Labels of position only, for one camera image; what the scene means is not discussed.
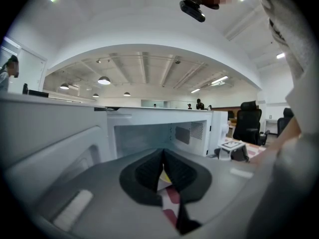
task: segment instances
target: arched ceiling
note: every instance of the arched ceiling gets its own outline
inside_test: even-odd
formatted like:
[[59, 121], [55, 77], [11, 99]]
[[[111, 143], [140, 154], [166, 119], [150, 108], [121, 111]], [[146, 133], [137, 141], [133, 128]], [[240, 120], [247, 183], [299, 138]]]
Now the arched ceiling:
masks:
[[[276, 60], [280, 49], [267, 30], [268, 20], [258, 0], [233, 0], [221, 5], [220, 10], [202, 7], [205, 23], [182, 13], [179, 1], [31, 0], [22, 13], [57, 47], [58, 52], [49, 59], [47, 74], [114, 53], [149, 53], [201, 61], [211, 70], [226, 70], [260, 88], [259, 70], [285, 63]], [[120, 63], [125, 65], [121, 70], [132, 68], [127, 72], [127, 80], [137, 81], [134, 64], [122, 59], [121, 55]], [[168, 61], [163, 64], [160, 76], [154, 76], [158, 83]], [[189, 79], [192, 87], [204, 79], [196, 80], [197, 84], [195, 78]]]

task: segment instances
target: black camera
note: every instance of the black camera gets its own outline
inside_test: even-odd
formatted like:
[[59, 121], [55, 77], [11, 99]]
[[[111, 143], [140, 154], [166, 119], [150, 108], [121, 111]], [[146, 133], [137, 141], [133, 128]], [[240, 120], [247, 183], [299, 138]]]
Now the black camera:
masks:
[[192, 0], [180, 1], [179, 6], [183, 12], [198, 20], [199, 22], [205, 21], [205, 15], [201, 12], [200, 6]]
[[[201, 0], [183, 0], [179, 2], [180, 9], [188, 14], [189, 16], [193, 17], [199, 22], [205, 21], [205, 15], [200, 10]], [[212, 6], [207, 6], [210, 9], [219, 9], [218, 4], [213, 4]]]

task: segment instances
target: black office chair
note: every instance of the black office chair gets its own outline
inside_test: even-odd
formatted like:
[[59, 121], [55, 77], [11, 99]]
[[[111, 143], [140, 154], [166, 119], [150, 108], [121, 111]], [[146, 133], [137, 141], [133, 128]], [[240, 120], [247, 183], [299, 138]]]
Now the black office chair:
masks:
[[235, 114], [233, 111], [228, 111], [228, 120], [235, 118]]
[[290, 108], [284, 109], [284, 117], [277, 120], [277, 136], [279, 136], [282, 131], [284, 131], [293, 116], [294, 113]]
[[237, 113], [237, 124], [234, 139], [252, 144], [259, 144], [261, 109], [257, 109], [256, 101], [244, 102]]
[[259, 146], [265, 145], [267, 142], [267, 138], [268, 138], [269, 133], [270, 133], [270, 130], [267, 130], [266, 132], [260, 134], [257, 145], [259, 145]]

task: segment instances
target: desk surface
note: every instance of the desk surface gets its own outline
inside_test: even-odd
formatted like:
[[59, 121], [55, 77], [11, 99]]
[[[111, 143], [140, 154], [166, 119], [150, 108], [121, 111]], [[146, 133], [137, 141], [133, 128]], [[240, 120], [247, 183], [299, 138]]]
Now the desk surface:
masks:
[[[225, 142], [228, 142], [228, 141], [238, 141], [238, 140], [226, 137]], [[247, 152], [250, 158], [258, 155], [259, 153], [263, 152], [266, 149], [264, 147], [260, 147], [250, 143], [247, 143], [246, 147], [247, 147]], [[173, 186], [168, 186], [168, 187], [165, 186], [165, 187], [166, 188], [159, 190], [158, 194], [162, 196], [164, 214], [171, 221], [173, 226], [176, 226], [180, 196]]]

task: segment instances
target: ceiling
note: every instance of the ceiling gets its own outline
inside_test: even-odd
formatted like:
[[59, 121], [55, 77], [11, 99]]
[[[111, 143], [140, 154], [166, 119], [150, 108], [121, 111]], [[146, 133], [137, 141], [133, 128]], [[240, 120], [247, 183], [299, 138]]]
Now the ceiling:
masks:
[[[58, 0], [52, 3], [50, 0], [31, 0], [24, 16], [33, 22], [39, 32], [56, 41], [58, 37], [63, 38], [64, 34], [71, 31], [73, 26], [89, 22], [92, 17], [109, 11], [143, 7], [164, 7], [180, 11], [179, 1]], [[204, 6], [201, 9], [206, 15], [205, 24], [214, 27], [233, 45], [243, 49], [258, 70], [263, 71], [286, 64], [285, 59], [276, 59], [276, 55], [281, 51], [268, 30], [268, 19], [259, 0], [233, 0], [230, 4], [221, 5], [220, 10], [210, 10]], [[93, 85], [100, 76], [106, 75], [111, 79], [113, 86], [150, 84], [185, 90], [202, 87], [211, 79], [228, 74], [227, 71], [216, 69], [213, 65], [201, 65], [201, 61], [189, 61], [174, 54], [152, 54], [147, 50], [132, 51], [128, 54], [106, 54], [101, 58], [100, 64], [95, 62], [96, 59], [98, 58], [91, 55], [87, 59], [61, 68], [55, 74], [63, 78], [67, 75], [68, 81], [81, 81], [86, 85]], [[174, 63], [176, 59], [181, 61], [179, 65]], [[228, 88], [235, 80], [236, 77], [233, 77], [231, 84], [220, 87]]]
[[[46, 77], [44, 89], [56, 91], [63, 82], [85, 88], [101, 87], [98, 79], [107, 76], [115, 87], [147, 84], [191, 92], [197, 88], [204, 89], [225, 75], [229, 76], [225, 85], [206, 90], [230, 88], [235, 78], [220, 66], [172, 54], [111, 53], [105, 57], [83, 59], [57, 70]], [[58, 79], [55, 85], [49, 84], [53, 79]]]

